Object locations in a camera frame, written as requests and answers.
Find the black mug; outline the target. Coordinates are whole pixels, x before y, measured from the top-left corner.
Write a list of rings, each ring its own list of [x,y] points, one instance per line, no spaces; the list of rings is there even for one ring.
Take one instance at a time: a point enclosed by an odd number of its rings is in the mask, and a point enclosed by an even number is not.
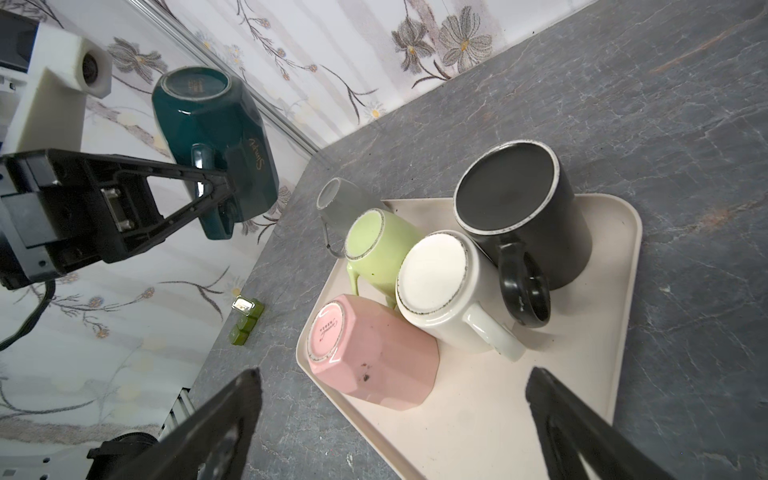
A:
[[[545,326],[552,291],[587,266],[592,235],[551,147],[514,140],[494,147],[462,175],[454,217],[496,266],[501,297],[516,321]]]

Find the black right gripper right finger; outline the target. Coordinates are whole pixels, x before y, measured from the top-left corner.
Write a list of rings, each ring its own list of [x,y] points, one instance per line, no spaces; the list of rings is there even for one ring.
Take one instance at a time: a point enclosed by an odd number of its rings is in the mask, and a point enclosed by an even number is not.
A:
[[[671,477],[548,370],[532,369],[525,396],[551,479],[586,479],[586,466],[600,479]]]

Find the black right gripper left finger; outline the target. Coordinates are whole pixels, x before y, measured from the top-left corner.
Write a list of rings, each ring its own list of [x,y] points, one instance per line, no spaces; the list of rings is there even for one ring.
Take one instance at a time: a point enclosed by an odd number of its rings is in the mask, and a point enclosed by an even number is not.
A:
[[[262,408],[257,368],[246,369],[113,479],[240,479]]]

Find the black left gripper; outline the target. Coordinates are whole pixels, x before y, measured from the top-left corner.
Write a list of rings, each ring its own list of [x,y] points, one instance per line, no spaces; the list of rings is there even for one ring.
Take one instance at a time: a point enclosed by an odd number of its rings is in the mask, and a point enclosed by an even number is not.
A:
[[[159,211],[151,178],[177,180],[190,201]],[[17,290],[153,248],[198,220],[210,240],[234,230],[234,186],[208,154],[196,166],[46,149],[1,158],[1,284]]]

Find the pink mug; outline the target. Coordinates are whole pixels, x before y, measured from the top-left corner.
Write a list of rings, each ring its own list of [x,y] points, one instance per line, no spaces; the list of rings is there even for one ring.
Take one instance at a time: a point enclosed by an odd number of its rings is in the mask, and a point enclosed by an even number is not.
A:
[[[440,362],[436,338],[374,300],[342,294],[311,320],[304,347],[324,385],[394,410],[421,405]]]

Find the dark green mug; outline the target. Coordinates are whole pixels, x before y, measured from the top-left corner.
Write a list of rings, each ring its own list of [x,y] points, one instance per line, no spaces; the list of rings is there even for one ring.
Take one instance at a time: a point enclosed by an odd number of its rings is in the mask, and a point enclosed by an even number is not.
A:
[[[152,105],[177,164],[231,178],[233,197],[200,218],[208,239],[230,239],[236,223],[277,202],[279,178],[264,122],[239,78],[210,67],[182,67],[161,76]]]

